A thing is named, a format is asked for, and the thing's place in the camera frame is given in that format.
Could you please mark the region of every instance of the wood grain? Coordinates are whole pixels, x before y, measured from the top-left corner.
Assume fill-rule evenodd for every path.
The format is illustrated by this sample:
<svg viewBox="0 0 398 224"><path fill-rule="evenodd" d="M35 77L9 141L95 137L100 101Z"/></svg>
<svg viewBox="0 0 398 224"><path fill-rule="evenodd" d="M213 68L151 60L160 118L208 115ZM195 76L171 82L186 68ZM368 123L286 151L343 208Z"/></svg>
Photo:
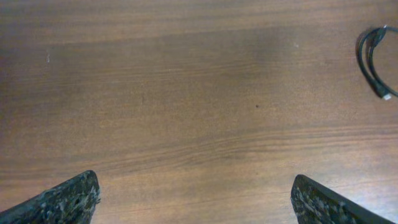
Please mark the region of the wood grain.
<svg viewBox="0 0 398 224"><path fill-rule="evenodd" d="M93 169L92 223L295 223L305 174L398 222L392 0L3 0L0 210ZM398 38L376 69L398 88Z"/></svg>

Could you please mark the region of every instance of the black textured object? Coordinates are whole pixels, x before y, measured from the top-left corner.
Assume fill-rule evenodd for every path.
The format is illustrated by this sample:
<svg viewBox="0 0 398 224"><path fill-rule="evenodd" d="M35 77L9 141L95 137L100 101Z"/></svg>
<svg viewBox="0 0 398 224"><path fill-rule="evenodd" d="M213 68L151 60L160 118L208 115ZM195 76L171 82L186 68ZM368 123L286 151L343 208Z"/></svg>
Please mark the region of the black textured object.
<svg viewBox="0 0 398 224"><path fill-rule="evenodd" d="M291 200L299 224L392 223L304 175L296 176Z"/></svg>
<svg viewBox="0 0 398 224"><path fill-rule="evenodd" d="M90 223L100 187L88 170L0 213L0 223Z"/></svg>

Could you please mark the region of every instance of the metal connector tip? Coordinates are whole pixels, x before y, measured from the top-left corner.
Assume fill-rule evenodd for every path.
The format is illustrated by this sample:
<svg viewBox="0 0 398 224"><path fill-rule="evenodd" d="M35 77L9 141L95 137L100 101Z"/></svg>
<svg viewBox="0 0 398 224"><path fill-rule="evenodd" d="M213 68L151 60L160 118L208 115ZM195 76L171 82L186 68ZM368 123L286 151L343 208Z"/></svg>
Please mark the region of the metal connector tip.
<svg viewBox="0 0 398 224"><path fill-rule="evenodd" d="M383 100L390 100L391 99L391 94L387 94L386 96L383 96Z"/></svg>

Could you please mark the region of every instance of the cable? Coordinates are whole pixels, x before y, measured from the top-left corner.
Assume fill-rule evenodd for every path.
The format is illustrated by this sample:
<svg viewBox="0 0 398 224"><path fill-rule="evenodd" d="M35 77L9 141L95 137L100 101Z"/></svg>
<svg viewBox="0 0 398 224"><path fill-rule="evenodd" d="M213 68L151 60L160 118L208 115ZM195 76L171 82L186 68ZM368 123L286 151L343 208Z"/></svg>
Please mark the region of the cable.
<svg viewBox="0 0 398 224"><path fill-rule="evenodd" d="M398 33L397 28L388 27L388 26L370 30L369 32L365 33L362 37L359 38L359 44L356 53L358 64L363 75L365 76L365 78L367 79L368 83L373 88L373 90L376 92L376 94L384 100L391 99L391 94L398 97L398 92L396 92L395 90L393 90L391 87L389 87L387 84L383 82L383 80L377 74L373 64L374 49L384 38L387 31L393 31ZM366 62L368 64L369 71L371 72L371 74L369 74L368 71L366 70L366 66L364 64L362 56L363 46L366 41L368 41L368 45L366 47Z"/></svg>

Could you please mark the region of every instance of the wooden table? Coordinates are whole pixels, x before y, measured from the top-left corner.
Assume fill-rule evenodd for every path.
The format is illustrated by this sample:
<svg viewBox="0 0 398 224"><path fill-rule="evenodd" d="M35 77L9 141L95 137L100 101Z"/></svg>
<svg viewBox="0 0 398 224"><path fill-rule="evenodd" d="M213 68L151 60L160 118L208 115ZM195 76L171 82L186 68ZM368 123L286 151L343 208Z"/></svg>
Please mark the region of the wooden table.
<svg viewBox="0 0 398 224"><path fill-rule="evenodd" d="M295 223L305 174L398 222L393 0L3 0L0 210L87 169L92 223ZM398 88L398 35L375 53Z"/></svg>

